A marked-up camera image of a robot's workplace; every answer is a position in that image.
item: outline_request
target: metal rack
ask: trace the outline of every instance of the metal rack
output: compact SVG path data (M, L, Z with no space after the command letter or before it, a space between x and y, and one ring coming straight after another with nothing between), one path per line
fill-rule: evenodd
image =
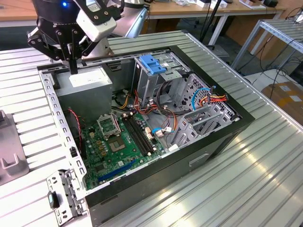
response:
M180 31L114 38L116 54L178 45L255 118L204 166L106 222L120 226L299 226L303 220L303 128L193 36ZM62 152L36 67L49 60L27 48L0 52L0 108L12 113L30 172L0 186L0 226L56 226L47 183L70 165ZM88 217L67 224L90 227Z
M265 32L262 34L256 45L254 46L253 50L251 51L251 54L255 54L256 50L262 44L263 40L265 39L268 33L271 33L275 37L279 38L280 40L294 48L292 53L281 63L280 66L283 66L296 50L303 53L303 25L301 23L296 23L291 19L259 20L254 29L252 30L251 34L247 38L245 44L242 46L237 57L233 61L233 69L237 67L245 51L247 50L250 43L255 38L261 28L265 29Z

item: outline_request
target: expansion card bracket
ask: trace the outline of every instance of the expansion card bracket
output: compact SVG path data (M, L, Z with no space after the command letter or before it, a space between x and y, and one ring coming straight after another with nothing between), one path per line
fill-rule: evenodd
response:
M47 179L48 200L59 226L87 213L84 199L78 200L75 191L80 190L74 170L58 170Z

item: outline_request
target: ram slot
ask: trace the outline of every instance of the ram slot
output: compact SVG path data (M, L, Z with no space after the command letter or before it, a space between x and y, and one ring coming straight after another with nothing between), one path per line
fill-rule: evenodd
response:
M135 144L139 147L139 150L143 156L147 156L148 153L152 153L153 149L147 138L142 133L141 129L137 125L137 122L133 117L126 117L122 119L125 127L133 138Z

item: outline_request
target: black cable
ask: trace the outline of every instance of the black cable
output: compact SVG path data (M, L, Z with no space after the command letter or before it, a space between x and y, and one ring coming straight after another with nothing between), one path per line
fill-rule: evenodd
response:
M148 9L148 11L147 11L147 14L148 14L148 17L147 17L147 29L146 29L146 33L148 33L148 29L149 29L149 27L150 27L150 20L151 20L151 11L150 11L150 9Z
M207 14L206 14L206 18L205 18L205 21L204 21L203 26L202 26L202 28L201 28L201 32L200 32L199 39L201 39L201 35L202 35L203 30L204 30L206 21L207 21L207 17L208 17L208 14L209 14L209 9L210 9L210 4L211 4L211 3L209 3L208 10L207 10Z
M290 13L287 15L287 17L285 18L285 20L287 20L288 18L290 18L289 15L290 15L292 12L294 12L296 9L301 9L301 11L302 11L302 7L303 7L303 6L297 7L297 8L295 8L295 9L293 9L292 11L290 11Z
M172 117L174 117L174 115L170 111L165 110L162 107L161 102L160 102L160 95L161 95L162 91L165 90L170 83L171 83L171 81L164 82L163 84L161 84L160 88L157 91L157 95L156 95L156 105L157 105L158 110L160 111L161 114L163 114L166 117L172 118ZM188 110L188 111L177 111L177 112L173 112L173 113L175 114L175 116L180 116L180 115L183 115L183 114L187 114L188 112L190 112L190 110Z
M286 47L283 48L283 50L281 50L281 52L277 55L277 57L269 64L265 67L265 69L267 70L269 68L269 66L271 67L271 65L277 60L278 57L280 57L280 55L286 50L286 48L293 42L293 41L296 41L296 40L302 40L301 38L300 39L293 39L292 41L290 41Z
M271 100L271 97L272 97L273 92L274 92L275 82L276 82L276 78L277 78L278 75L279 75L279 72L280 72L280 71L277 72L276 77L275 77L275 79L274 79L273 87L271 88L271 93L270 93L270 97L269 97L270 100Z
M262 52L261 52L261 55L260 55L260 67L261 67L261 69L263 70L263 71L265 71L264 69L263 69L263 67L262 67L262 55L263 55L263 52L264 52L264 49L265 49L265 47L266 47L266 44L268 44L268 42L266 42L265 44L264 44L264 46L263 46L263 50L262 50Z
M267 41L266 43L262 46L262 48L255 54L252 56L252 58L245 63L244 65L242 65L239 69L236 69L236 71L240 71L241 69L243 69L245 66L247 66L261 51L264 50L265 46L267 45L267 43L273 38L274 36L272 35Z
M187 22L186 20L184 20L183 18L181 18L183 20L183 22L187 23L188 25L191 25L191 26L195 26L196 24L192 25L191 23Z
M121 6L120 6L121 12L124 11L124 6L125 6L125 0L121 0Z

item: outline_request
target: side panel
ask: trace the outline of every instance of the side panel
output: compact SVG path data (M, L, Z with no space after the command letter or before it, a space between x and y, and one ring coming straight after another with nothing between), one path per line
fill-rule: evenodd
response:
M223 146L227 146L240 131L220 138L197 152L158 171L131 187L108 197L93 207L90 207L89 211L93 227L101 225L124 210L161 190L168 184L181 178L190 171L201 166L209 157L212 156L213 153L219 153ZM107 192L106 190L100 190L99 193L106 194Z

